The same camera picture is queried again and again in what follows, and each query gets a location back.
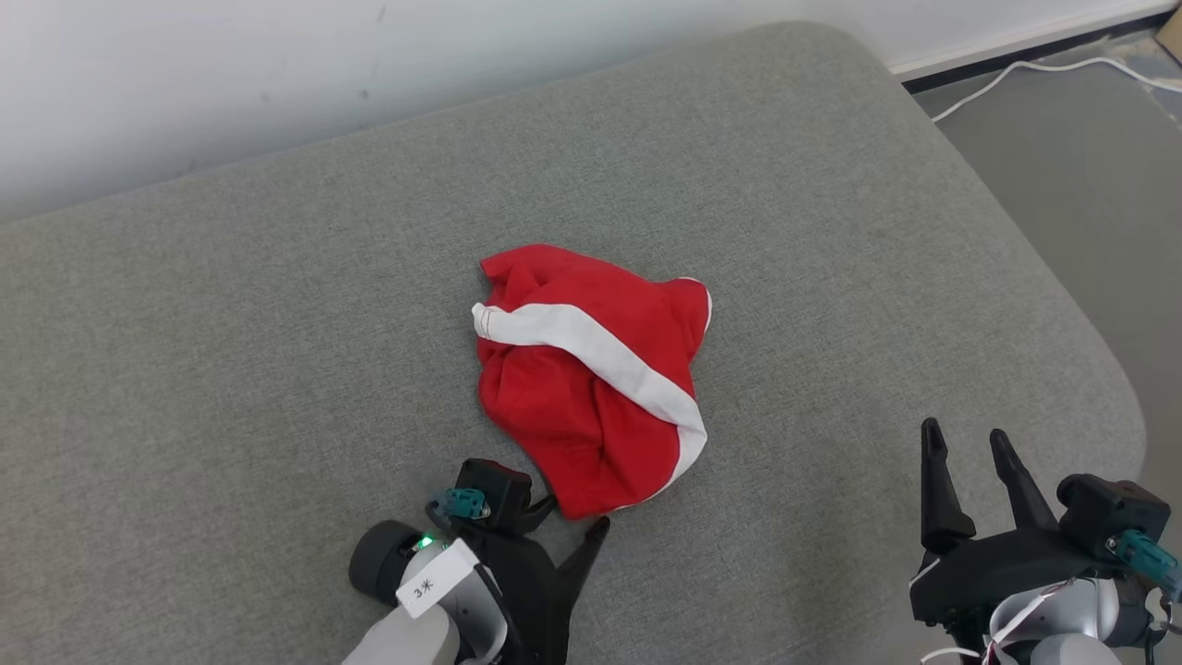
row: power cord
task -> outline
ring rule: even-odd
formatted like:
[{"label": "power cord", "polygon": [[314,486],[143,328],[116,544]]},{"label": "power cord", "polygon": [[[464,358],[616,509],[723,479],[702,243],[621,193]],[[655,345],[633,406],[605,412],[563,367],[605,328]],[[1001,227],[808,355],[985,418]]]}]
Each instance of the power cord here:
[{"label": "power cord", "polygon": [[1079,67],[1086,67],[1087,65],[1096,65],[1096,64],[1104,64],[1104,65],[1113,66],[1113,67],[1121,70],[1122,72],[1131,76],[1132,78],[1136,78],[1137,80],[1144,83],[1145,85],[1150,85],[1150,86],[1156,87],[1158,90],[1165,90],[1168,92],[1177,92],[1177,93],[1182,94],[1182,87],[1175,87],[1173,85],[1167,85],[1164,83],[1158,83],[1158,82],[1152,80],[1150,78],[1145,78],[1144,76],[1141,76],[1139,73],[1130,70],[1129,67],[1124,66],[1122,63],[1118,63],[1118,61],[1116,61],[1116,60],[1113,60],[1111,58],[1089,58],[1086,60],[1082,60],[1082,61],[1078,61],[1078,63],[1072,64],[1072,65],[1063,65],[1063,66],[1039,65],[1039,64],[1035,64],[1035,63],[1027,63],[1025,60],[1019,60],[1017,63],[1011,63],[1011,65],[1008,67],[1001,70],[1001,73],[998,74],[998,78],[994,78],[993,80],[991,80],[989,84],[986,85],[985,87],[978,90],[976,92],[969,94],[968,97],[965,97],[960,102],[956,102],[955,104],[953,104],[952,106],[949,106],[948,110],[946,110],[944,112],[940,113],[939,116],[931,118],[931,122],[940,122],[940,120],[944,119],[946,117],[948,117],[948,116],[953,115],[954,112],[956,112],[956,110],[960,109],[961,106],[963,106],[965,104],[968,104],[973,99],[976,99],[981,94],[985,94],[989,90],[993,90],[994,85],[1001,83],[1001,79],[1006,78],[1006,74],[1008,74],[1009,72],[1012,72],[1012,71],[1014,71],[1017,69],[1026,69],[1026,70],[1034,70],[1034,71],[1046,71],[1046,72],[1057,72],[1057,71],[1078,70]]}]

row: gray cushion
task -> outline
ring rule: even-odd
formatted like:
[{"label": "gray cushion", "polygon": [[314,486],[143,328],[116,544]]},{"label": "gray cushion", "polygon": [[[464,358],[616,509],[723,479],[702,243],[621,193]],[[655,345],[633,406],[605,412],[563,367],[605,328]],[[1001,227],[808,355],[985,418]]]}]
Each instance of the gray cushion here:
[{"label": "gray cushion", "polygon": [[539,241],[715,307],[710,441],[615,516],[572,664],[918,656],[927,416],[983,534],[992,428],[1048,496],[1139,469],[1121,369],[955,150],[849,37],[767,26],[0,227],[0,661],[342,659],[368,526],[466,457],[532,471],[469,306]]}]

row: white label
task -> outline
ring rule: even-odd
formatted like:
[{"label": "white label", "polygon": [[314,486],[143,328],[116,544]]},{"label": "white label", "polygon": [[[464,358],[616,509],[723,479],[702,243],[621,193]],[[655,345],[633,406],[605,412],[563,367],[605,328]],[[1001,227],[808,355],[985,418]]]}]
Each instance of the white label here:
[{"label": "white label", "polygon": [[443,554],[433,559],[417,575],[398,587],[394,595],[407,608],[411,619],[418,619],[430,606],[455,588],[480,563],[468,543],[456,539]]}]

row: white trim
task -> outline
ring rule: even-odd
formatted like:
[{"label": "white trim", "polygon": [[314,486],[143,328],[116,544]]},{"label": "white trim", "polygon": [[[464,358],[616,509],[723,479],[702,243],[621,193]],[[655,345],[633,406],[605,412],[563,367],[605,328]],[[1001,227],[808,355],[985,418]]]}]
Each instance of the white trim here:
[{"label": "white trim", "polygon": [[1134,2],[1124,2],[1100,12],[1070,17],[1064,20],[1043,24],[1033,30],[1013,32],[986,41],[970,44],[962,48],[890,65],[890,72],[900,80],[923,78],[962,65],[988,60],[989,58],[1014,53],[1024,48],[1041,46],[1095,30],[1103,30],[1145,17],[1163,14],[1177,6],[1177,0],[1136,0]]},{"label": "white trim", "polygon": [[[689,279],[690,281],[697,281],[699,283],[702,283],[700,280],[694,279],[693,276],[678,276],[677,279]],[[713,318],[714,318],[714,298],[710,295],[710,289],[706,288],[706,326],[702,327],[703,338],[706,337],[706,331],[710,328],[710,319]]]},{"label": "white trim", "polygon": [[517,347],[563,350],[641,409],[676,425],[677,464],[669,481],[651,496],[671,485],[702,454],[706,425],[694,398],[649,367],[582,308],[571,304],[530,302],[507,312],[476,302],[472,318],[476,335],[486,340]]}]

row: wire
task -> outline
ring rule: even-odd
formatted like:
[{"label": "wire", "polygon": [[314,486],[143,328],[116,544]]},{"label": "wire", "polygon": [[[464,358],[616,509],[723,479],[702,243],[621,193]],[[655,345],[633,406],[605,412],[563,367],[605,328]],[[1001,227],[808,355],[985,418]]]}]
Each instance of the wire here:
[{"label": "wire", "polygon": [[1086,67],[1087,65],[1097,65],[1097,64],[1111,65],[1111,66],[1113,66],[1113,67],[1123,71],[1124,73],[1131,76],[1132,78],[1136,78],[1137,80],[1144,83],[1145,85],[1150,85],[1150,86],[1156,87],[1158,90],[1165,90],[1168,92],[1177,92],[1177,93],[1182,94],[1182,87],[1175,87],[1173,85],[1167,85],[1164,83],[1158,83],[1158,82],[1152,80],[1150,78],[1145,78],[1144,76],[1141,76],[1139,73],[1130,70],[1129,67],[1124,66],[1122,63],[1118,63],[1118,61],[1116,61],[1116,60],[1113,60],[1111,58],[1089,58],[1086,60],[1082,60],[1082,61],[1078,61],[1078,63],[1072,64],[1072,65],[1063,65],[1063,66],[1039,65],[1039,64],[1034,64],[1034,63],[1027,63],[1026,60],[1018,60],[1017,63],[1011,63],[1008,67],[1001,70],[1001,73],[998,74],[998,78],[994,78],[993,80],[991,80],[988,85],[986,85],[985,87],[982,87],[982,89],[978,90],[976,92],[969,94],[968,97],[965,97],[960,102],[956,102],[955,104],[953,104],[952,106],[949,106],[948,110],[946,110],[944,112],[940,113],[939,116],[931,118],[931,122],[940,122],[940,120],[944,119],[946,117],[948,117],[948,116],[953,115],[954,112],[956,112],[956,110],[960,109],[961,106],[963,106],[965,104],[968,104],[973,99],[976,99],[981,94],[985,94],[986,92],[993,90],[993,86],[996,85],[996,84],[999,84],[999,83],[1001,83],[1001,79],[1006,78],[1007,73],[1009,73],[1009,72],[1012,72],[1012,71],[1014,71],[1017,69],[1026,69],[1026,70],[1034,70],[1034,71],[1046,71],[1046,72],[1058,72],[1058,71],[1078,70],[1079,67]]},{"label": "wire", "polygon": [[949,653],[959,653],[961,656],[972,656],[973,658],[980,658],[981,657],[981,654],[978,653],[978,652],[975,652],[975,651],[969,651],[967,648],[961,648],[959,646],[950,646],[948,648],[937,648],[936,651],[933,651],[931,653],[924,656],[923,658],[920,659],[920,665],[927,665],[927,663],[929,660],[931,660],[933,658],[936,658],[939,656],[947,656]]}]

